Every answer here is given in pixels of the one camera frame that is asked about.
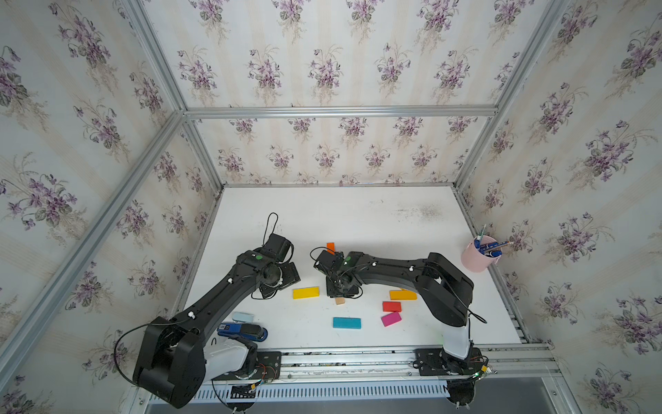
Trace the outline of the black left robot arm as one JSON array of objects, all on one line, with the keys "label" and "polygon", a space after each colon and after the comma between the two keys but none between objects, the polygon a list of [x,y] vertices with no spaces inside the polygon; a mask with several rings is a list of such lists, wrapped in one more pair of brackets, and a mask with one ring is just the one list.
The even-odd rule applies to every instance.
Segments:
[{"label": "black left robot arm", "polygon": [[205,348],[241,301],[265,285],[279,291],[300,281],[296,265],[264,253],[239,255],[229,273],[193,305],[170,319],[146,324],[136,367],[135,386],[179,409],[203,383],[257,362],[255,343],[237,336]]}]

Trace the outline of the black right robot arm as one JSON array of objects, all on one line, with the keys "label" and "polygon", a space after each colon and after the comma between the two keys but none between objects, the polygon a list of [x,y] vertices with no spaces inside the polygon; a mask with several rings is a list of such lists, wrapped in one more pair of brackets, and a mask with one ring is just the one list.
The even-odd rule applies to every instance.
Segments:
[{"label": "black right robot arm", "polygon": [[365,285],[416,293],[432,316],[448,327],[442,345],[444,355],[457,361],[469,359],[474,283],[444,255],[430,253],[424,259],[396,260],[359,251],[343,255],[323,250],[314,260],[314,269],[325,276],[330,298],[360,298]]}]

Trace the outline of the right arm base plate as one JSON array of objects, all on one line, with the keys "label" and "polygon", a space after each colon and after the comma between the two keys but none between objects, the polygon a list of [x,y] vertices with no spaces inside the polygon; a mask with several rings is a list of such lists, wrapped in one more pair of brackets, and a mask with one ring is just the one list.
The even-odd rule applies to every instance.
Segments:
[{"label": "right arm base plate", "polygon": [[473,376],[483,372],[488,362],[489,358],[474,346],[465,358],[452,356],[444,348],[419,348],[415,350],[413,368],[420,376]]}]

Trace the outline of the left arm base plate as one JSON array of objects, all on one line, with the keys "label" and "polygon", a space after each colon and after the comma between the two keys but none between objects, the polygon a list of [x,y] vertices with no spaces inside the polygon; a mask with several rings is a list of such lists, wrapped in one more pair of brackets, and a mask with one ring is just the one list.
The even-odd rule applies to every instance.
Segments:
[{"label": "left arm base plate", "polygon": [[214,381],[274,381],[280,378],[283,353],[279,351],[259,351],[255,366],[250,371],[220,374]]}]

